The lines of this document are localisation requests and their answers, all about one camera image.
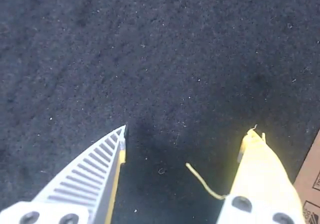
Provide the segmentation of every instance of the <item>dark carpet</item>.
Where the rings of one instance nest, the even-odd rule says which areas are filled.
[[[214,223],[185,162],[228,193],[258,124],[294,180],[319,50],[320,0],[0,0],[0,208],[128,122],[112,223]]]

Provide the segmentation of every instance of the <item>cardboard box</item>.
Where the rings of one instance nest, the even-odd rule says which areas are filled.
[[[320,224],[320,131],[295,180],[306,224]]]

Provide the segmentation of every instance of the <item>yellow string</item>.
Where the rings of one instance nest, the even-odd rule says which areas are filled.
[[[204,179],[200,176],[200,174],[191,166],[190,163],[186,163],[185,166],[189,169],[189,171],[201,182],[204,189],[214,198],[218,200],[223,200],[226,198],[226,195],[219,195],[211,190],[211,188],[207,185]]]

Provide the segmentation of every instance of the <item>white debris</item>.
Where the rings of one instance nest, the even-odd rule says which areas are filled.
[[[158,173],[160,174],[160,175],[162,175],[162,174],[164,174],[166,171],[163,169],[163,168],[160,168],[159,170],[158,170]]]

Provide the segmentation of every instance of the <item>screw hole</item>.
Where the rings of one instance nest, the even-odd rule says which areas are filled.
[[[252,204],[249,199],[245,197],[235,197],[232,200],[232,206],[244,212],[250,213],[252,211]]]
[[[59,224],[77,224],[79,217],[76,214],[67,214],[61,218]]]
[[[293,220],[287,214],[284,213],[274,214],[272,220],[279,224],[295,224]]]
[[[38,212],[30,212],[25,214],[19,224],[34,224],[39,219],[40,214]]]

